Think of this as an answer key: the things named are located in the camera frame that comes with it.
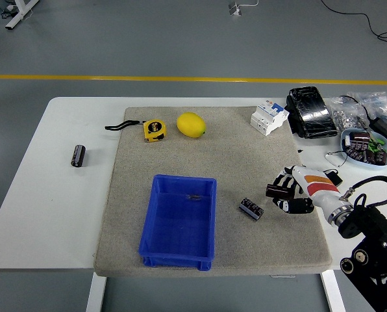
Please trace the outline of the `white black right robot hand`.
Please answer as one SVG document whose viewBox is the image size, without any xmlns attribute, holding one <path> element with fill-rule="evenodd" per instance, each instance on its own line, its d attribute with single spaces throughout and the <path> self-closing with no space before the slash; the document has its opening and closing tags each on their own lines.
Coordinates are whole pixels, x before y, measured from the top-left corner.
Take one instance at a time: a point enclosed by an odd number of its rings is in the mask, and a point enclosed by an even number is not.
<svg viewBox="0 0 387 312">
<path fill-rule="evenodd" d="M 353 210 L 325 172 L 304 166 L 284 168 L 267 185 L 266 196 L 288 214 L 308 214 L 319 207 L 329 223 Z"/>
</svg>

